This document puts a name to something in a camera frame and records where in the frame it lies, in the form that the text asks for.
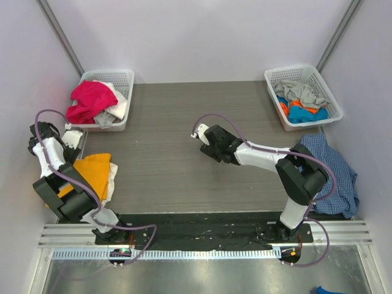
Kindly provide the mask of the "orange yellow t shirt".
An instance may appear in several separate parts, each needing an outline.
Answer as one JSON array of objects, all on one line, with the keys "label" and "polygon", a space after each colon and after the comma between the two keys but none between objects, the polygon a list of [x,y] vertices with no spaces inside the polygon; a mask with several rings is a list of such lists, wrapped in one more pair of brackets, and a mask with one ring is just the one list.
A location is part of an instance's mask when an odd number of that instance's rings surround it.
[{"label": "orange yellow t shirt", "polygon": [[111,155],[109,153],[93,154],[84,159],[78,159],[73,164],[79,174],[96,192],[100,202],[107,199],[108,180],[111,170]]}]

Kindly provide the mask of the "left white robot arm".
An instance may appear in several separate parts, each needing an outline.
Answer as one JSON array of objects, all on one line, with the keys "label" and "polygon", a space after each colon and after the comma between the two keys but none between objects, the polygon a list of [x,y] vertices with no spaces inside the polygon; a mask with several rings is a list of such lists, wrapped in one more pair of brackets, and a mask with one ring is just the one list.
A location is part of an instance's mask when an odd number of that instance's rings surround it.
[{"label": "left white robot arm", "polygon": [[79,159],[82,132],[68,130],[60,134],[50,122],[30,126],[28,151],[41,167],[32,186],[59,221],[89,223],[93,234],[110,244],[130,240],[130,228],[119,214],[105,207],[114,192],[117,165],[107,153]]}]

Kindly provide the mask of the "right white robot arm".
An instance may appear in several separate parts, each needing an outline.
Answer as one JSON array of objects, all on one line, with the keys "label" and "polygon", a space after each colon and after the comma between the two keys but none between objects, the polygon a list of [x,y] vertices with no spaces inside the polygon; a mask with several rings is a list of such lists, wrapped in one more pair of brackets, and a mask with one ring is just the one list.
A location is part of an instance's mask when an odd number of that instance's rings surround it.
[{"label": "right white robot arm", "polygon": [[329,180],[327,171],[310,160],[312,154],[304,145],[268,151],[266,146],[252,145],[221,126],[206,124],[196,127],[194,137],[203,142],[200,151],[217,162],[277,173],[288,200],[273,228],[273,240],[289,242],[298,236],[311,201]]}]

